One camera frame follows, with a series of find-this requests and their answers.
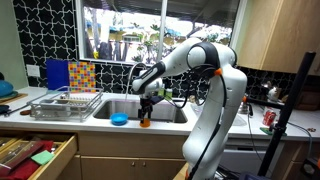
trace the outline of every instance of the stainless steel sink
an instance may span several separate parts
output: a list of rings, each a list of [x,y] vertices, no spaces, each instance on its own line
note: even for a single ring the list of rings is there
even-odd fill
[[[126,114],[129,120],[140,120],[138,118],[138,109],[140,108],[139,101],[127,100],[111,100],[105,101],[101,108],[93,115],[97,119],[110,119],[113,113],[123,112],[126,109]],[[172,106],[169,103],[159,103],[153,106],[151,121],[159,121],[166,123],[186,123],[180,109]]]

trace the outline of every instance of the window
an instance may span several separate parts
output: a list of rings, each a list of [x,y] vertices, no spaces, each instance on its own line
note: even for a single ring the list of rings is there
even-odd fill
[[[230,45],[240,14],[240,0],[76,2],[80,58],[122,63],[154,64],[190,37]]]

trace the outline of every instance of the white countertop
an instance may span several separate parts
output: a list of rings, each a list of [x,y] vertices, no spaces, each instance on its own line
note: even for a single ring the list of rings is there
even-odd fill
[[[20,93],[27,93],[28,96],[9,103],[11,109],[19,108],[26,104],[26,102],[41,96],[47,92],[45,88],[27,87],[19,90]],[[104,93],[102,100],[107,99],[124,99],[124,94]],[[136,95],[128,95],[128,99],[139,100]],[[84,122],[79,121],[54,121],[54,120],[35,120],[29,116],[21,116],[19,112],[11,114],[9,117],[0,116],[0,128],[23,128],[30,130],[48,129],[48,130],[63,130],[63,131],[102,131],[102,132],[127,132],[127,133],[151,133],[151,134],[169,134],[169,135],[188,135],[198,117],[192,110],[192,106],[188,103],[183,108],[183,113],[187,117],[188,122],[184,124],[173,124],[163,122],[151,122],[150,127],[141,128],[139,121],[128,121],[123,126],[114,126],[110,120],[96,119],[93,115],[99,107],[91,114]],[[259,128],[265,127],[262,124],[263,110],[259,106],[254,106],[254,115],[250,117],[251,133],[255,139],[270,139]],[[302,126],[304,128],[315,128],[316,132],[310,132],[314,141],[320,141],[320,111],[297,111],[294,110],[291,114],[289,122]],[[238,122],[246,122],[243,126],[231,126],[229,130],[229,137],[232,138],[250,138],[249,126],[247,124],[247,115],[238,114],[240,118]],[[305,132],[287,125],[286,133],[288,136],[283,137],[283,140],[302,140],[307,141],[308,136]]]

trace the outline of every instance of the soda can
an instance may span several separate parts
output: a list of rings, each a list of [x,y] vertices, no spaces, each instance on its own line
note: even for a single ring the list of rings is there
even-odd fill
[[[273,112],[272,110],[268,110],[264,115],[262,123],[266,126],[270,126],[275,120],[276,116],[277,114],[275,112]]]

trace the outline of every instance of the wire dish rack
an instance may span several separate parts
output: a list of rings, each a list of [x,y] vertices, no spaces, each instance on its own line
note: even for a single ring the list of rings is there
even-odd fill
[[[101,103],[102,89],[63,86],[28,102],[36,120],[83,122]]]

